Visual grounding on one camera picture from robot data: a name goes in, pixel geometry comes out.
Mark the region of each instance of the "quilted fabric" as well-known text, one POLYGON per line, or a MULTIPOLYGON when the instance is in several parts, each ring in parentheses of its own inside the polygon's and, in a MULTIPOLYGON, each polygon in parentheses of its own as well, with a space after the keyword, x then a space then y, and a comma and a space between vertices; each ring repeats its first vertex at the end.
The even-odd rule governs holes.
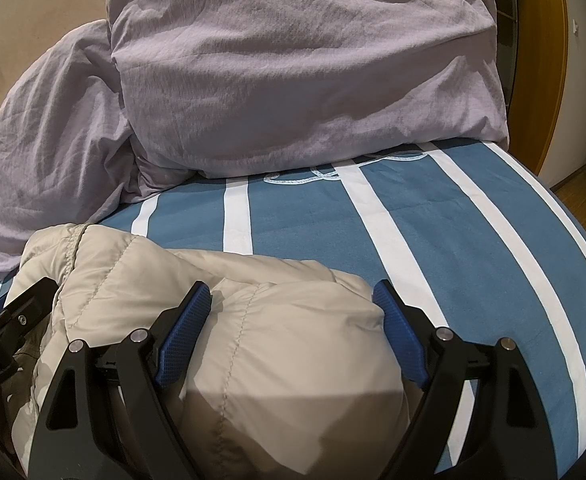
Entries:
MULTIPOLYGON (((61 284, 53 313, 4 390, 25 468, 68 343, 112 344, 149 328, 197 280, 211 289, 212 312, 164 402, 207 478, 376 479, 406 430, 383 314, 357 276, 310 261, 167 251, 144 237, 70 224, 31 238, 7 301, 43 276, 61 284)), ((121 406, 116 419, 142 466, 121 406)))

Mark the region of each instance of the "wooden door frame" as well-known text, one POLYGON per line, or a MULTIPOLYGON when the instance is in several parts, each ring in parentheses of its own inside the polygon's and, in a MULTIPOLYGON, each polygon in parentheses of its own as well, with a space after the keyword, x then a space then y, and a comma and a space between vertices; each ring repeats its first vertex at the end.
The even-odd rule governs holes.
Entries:
POLYGON ((566 0, 518 0, 518 53, 508 110, 509 152, 539 174, 564 95, 566 0))

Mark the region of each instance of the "bolt head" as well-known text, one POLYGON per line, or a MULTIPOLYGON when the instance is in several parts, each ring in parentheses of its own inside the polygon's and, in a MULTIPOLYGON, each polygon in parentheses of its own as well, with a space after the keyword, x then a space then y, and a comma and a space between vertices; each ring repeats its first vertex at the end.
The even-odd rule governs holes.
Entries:
POLYGON ((148 337, 148 330, 145 328, 138 328, 131 334, 131 341, 134 343, 141 343, 148 337))
POLYGON ((509 337, 503 337, 502 339, 500 339, 500 344, 502 345, 502 348, 505 350, 514 350, 515 348, 518 347, 515 344, 515 341, 513 341, 509 337))
POLYGON ((451 339, 453 338, 453 331, 446 326, 441 326, 437 330, 435 330, 435 335, 438 337, 439 340, 451 341, 451 339))
POLYGON ((84 348, 84 341, 82 341, 81 339, 71 341, 71 344, 68 345, 68 349, 74 354, 79 352, 82 348, 84 348))

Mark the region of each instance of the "stitching seam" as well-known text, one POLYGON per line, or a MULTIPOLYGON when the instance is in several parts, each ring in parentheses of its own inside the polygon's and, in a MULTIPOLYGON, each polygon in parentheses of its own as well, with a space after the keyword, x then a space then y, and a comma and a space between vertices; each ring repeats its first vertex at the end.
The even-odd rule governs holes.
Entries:
MULTIPOLYGON (((64 305, 62 304, 62 291, 64 290, 66 280, 75 268, 77 250, 80 247, 80 242, 82 241, 82 238, 84 237, 84 233, 86 232, 88 226, 88 224, 81 224, 75 226, 70 236, 68 237, 68 241, 66 243, 66 252, 64 253, 64 269, 62 270, 60 276, 59 289, 57 290, 57 297, 55 298, 53 306, 53 311, 57 308, 57 306, 59 306, 60 310, 64 314, 64 318, 66 318, 66 313, 64 312, 64 305)), ((52 326, 51 337, 55 335, 55 332, 55 327, 52 326)))
POLYGON ((82 315, 84 314, 84 311, 86 310, 86 307, 89 305, 89 303, 93 300, 93 298, 95 298, 95 296, 97 295, 97 293, 100 291, 100 288, 102 288, 102 285, 104 285, 104 283, 106 282, 106 280, 108 279, 108 277, 110 276, 111 272, 113 271, 113 269, 115 268, 115 266, 119 263, 119 261, 122 259, 122 257, 124 256, 124 253, 128 250, 128 248, 132 245, 132 243, 135 241, 137 237, 133 237, 131 238, 128 243, 126 244, 126 246, 124 247, 124 250, 122 250, 121 253, 119 253, 119 257, 117 260, 115 260, 115 262, 113 263, 112 267, 106 272, 106 274, 104 275, 104 277, 102 278, 102 280, 97 284, 97 286, 95 287, 95 290, 93 291, 93 294, 90 295, 90 298, 86 301, 86 303, 84 303, 83 306, 80 307, 79 309, 79 314, 77 316, 77 319, 75 321, 73 321, 71 324, 68 324, 66 327, 66 331, 68 332, 71 328, 73 328, 80 320, 80 318, 82 317, 82 315))
POLYGON ((233 375, 233 364, 235 362, 235 356, 237 355, 237 351, 239 350, 240 341, 242 339, 242 334, 244 333, 244 322, 246 321, 246 316, 249 313, 250 304, 252 303, 252 300, 255 298, 255 295, 260 290, 260 288, 261 288, 260 285, 258 285, 255 288, 252 296, 250 297, 250 300, 247 301, 247 303, 246 303, 246 309, 244 310, 242 320, 240 321, 240 330, 237 333, 237 338, 235 339, 235 348, 233 349, 233 355, 231 355, 231 362, 228 367, 228 374, 226 376, 226 381, 224 382, 224 391, 222 393, 222 405, 220 407, 219 421, 217 423, 217 431, 216 431, 217 445, 215 447, 216 447, 216 451, 217 451, 216 462, 217 462, 218 471, 219 471, 220 476, 222 478, 224 478, 225 480, 228 478, 228 471, 225 471, 225 469, 224 469, 224 457, 222 455, 222 452, 224 450, 224 439, 222 438, 222 433, 224 431, 224 415, 226 413, 226 401, 228 400, 228 385, 231 382, 231 377, 233 375))
POLYGON ((57 249, 57 248, 58 248, 58 247, 61 245, 61 243, 62 243, 62 242, 65 242, 65 241, 66 241, 66 240, 68 240, 68 238, 70 238, 70 237, 71 237, 71 235, 66 235, 66 236, 64 236, 64 237, 60 238, 57 244, 55 244, 55 245, 53 245, 53 246, 49 246, 49 247, 47 247, 47 248, 45 248, 45 249, 42 249, 42 250, 40 250, 40 251, 38 251, 38 252, 36 252, 36 253, 29 254, 29 255, 28 255, 28 260, 25 260, 25 261, 24 261, 24 262, 23 262, 23 263, 20 265, 20 268, 21 268, 21 267, 23 267, 23 266, 24 266, 26 263, 28 263, 29 261, 31 261, 33 258, 37 258, 38 256, 41 256, 42 254, 44 254, 44 253, 46 253, 46 252, 50 251, 51 249, 57 249))

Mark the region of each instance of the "mattress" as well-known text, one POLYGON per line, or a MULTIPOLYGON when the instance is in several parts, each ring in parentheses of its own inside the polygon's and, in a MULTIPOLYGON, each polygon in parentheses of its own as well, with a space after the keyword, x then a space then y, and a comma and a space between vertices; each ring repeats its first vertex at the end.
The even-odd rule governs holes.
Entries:
MULTIPOLYGON (((389 278, 435 326, 518 343, 560 475, 586 447, 586 233, 492 143, 455 139, 281 174, 196 178, 102 223, 169 249, 317 260, 372 285, 389 278)), ((469 382, 441 468, 457 462, 473 398, 469 382)))

